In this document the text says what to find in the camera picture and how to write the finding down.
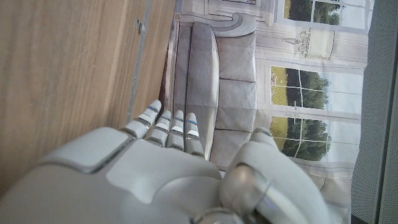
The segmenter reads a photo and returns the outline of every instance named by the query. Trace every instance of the wooden cabinet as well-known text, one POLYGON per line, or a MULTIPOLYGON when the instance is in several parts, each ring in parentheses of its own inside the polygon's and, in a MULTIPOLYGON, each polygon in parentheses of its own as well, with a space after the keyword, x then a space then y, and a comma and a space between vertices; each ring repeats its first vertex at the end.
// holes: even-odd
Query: wooden cabinet
POLYGON ((157 98, 174 4, 0 2, 0 196, 46 153, 92 129, 120 128, 129 107, 157 98), (140 100, 131 99, 134 78, 140 100))

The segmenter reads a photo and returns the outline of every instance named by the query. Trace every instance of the window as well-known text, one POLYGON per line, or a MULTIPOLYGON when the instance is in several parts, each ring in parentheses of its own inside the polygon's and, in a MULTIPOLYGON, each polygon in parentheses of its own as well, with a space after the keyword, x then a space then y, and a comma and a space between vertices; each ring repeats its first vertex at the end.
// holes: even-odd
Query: window
POLYGON ((327 24, 333 30, 366 33, 373 9, 367 2, 369 0, 278 0, 277 21, 284 19, 290 24, 298 21, 318 29, 328 29, 322 25, 327 24))
POLYGON ((363 79, 347 73, 271 66, 271 103, 361 114, 363 79))
POLYGON ((309 161, 355 162, 361 125, 273 116, 270 131, 286 156, 309 161))

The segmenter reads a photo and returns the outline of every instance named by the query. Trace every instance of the window pane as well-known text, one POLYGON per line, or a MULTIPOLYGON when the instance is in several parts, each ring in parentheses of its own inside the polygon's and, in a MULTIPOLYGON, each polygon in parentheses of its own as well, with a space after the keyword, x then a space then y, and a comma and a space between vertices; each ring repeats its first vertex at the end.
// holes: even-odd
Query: window pane
POLYGON ((287 104, 289 106, 301 106, 301 94, 299 88, 287 89, 287 104))
POLYGON ((345 4, 352 4, 354 6, 363 6, 365 7, 366 0, 343 0, 345 4))
POLYGON ((301 119, 288 118, 287 119, 287 135, 289 139, 300 139, 301 119))
POLYGON ((301 106, 300 89, 272 86, 271 102, 275 105, 295 106, 296 104, 296 106, 301 106))
POLYGON ((324 73, 300 71, 301 86, 311 90, 326 90, 329 81, 324 73))
POLYGON ((284 117, 273 116, 271 118, 271 126, 269 127, 269 131, 271 132, 272 137, 286 138, 287 120, 288 118, 284 117))
POLYGON ((286 68, 287 86, 300 87, 299 71, 297 69, 286 68))
POLYGON ((365 8, 344 6, 341 12, 341 25, 365 29, 365 8))
POLYGON ((340 5, 327 2, 316 2, 313 21, 329 25, 338 25, 340 21, 340 5))
POLYGON ((302 90, 303 107, 313 109, 325 109, 328 100, 327 95, 323 91, 302 90))
POLYGON ((331 142, 328 146, 328 162, 355 162, 359 145, 331 142))
POLYGON ((302 139, 312 141, 329 141, 328 124, 324 121, 304 119, 302 139))
POLYGON ((282 152, 286 156, 294 157, 294 155, 296 154, 297 148, 299 147, 299 144, 300 144, 300 141, 285 140, 282 152))
POLYGON ((284 18, 295 21, 311 22, 312 1, 285 0, 284 18))
POLYGON ((332 142, 359 144, 361 124, 329 121, 329 140, 332 142))
POLYGON ((271 85, 287 86, 286 68, 271 66, 271 85))
POLYGON ((296 158, 308 161, 320 161, 326 158, 326 142, 301 142, 296 158))
POLYGON ((349 73, 325 73, 329 91, 362 94, 363 76, 349 73))
POLYGON ((362 96, 349 94, 328 92, 326 99, 326 108, 330 111, 361 114, 362 96))
POLYGON ((286 87, 272 86, 271 87, 271 102, 275 105, 287 106, 286 87))

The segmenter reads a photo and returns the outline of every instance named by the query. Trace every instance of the gray sofa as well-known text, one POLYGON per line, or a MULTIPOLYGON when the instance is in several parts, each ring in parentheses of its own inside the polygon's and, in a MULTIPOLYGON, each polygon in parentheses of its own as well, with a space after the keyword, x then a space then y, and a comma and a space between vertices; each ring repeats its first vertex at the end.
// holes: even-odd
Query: gray sofa
POLYGON ((179 28, 173 110, 196 114, 205 157, 222 169, 253 131, 255 35, 217 37, 213 29, 200 22, 179 28))

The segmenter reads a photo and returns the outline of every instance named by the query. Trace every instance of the robotic finger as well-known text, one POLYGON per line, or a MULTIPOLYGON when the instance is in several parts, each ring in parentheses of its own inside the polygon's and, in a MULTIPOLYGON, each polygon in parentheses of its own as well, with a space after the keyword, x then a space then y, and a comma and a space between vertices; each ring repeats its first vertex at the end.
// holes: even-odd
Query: robotic finger
POLYGON ((170 129, 170 111, 164 111, 155 127, 149 132, 146 140, 160 147, 165 147, 170 129))
POLYGON ((149 128, 155 122, 156 116, 162 107, 159 100, 153 101, 136 119, 125 125, 123 131, 132 134, 135 138, 144 138, 149 128))
POLYGON ((205 158, 203 148, 199 141, 197 117, 194 113, 187 114, 185 120, 185 152, 194 156, 205 158))
POLYGON ((169 137, 167 138, 166 147, 171 147, 184 151, 184 138, 183 138, 183 128, 184 128, 184 113, 178 110, 174 114, 173 122, 171 125, 171 131, 169 137))

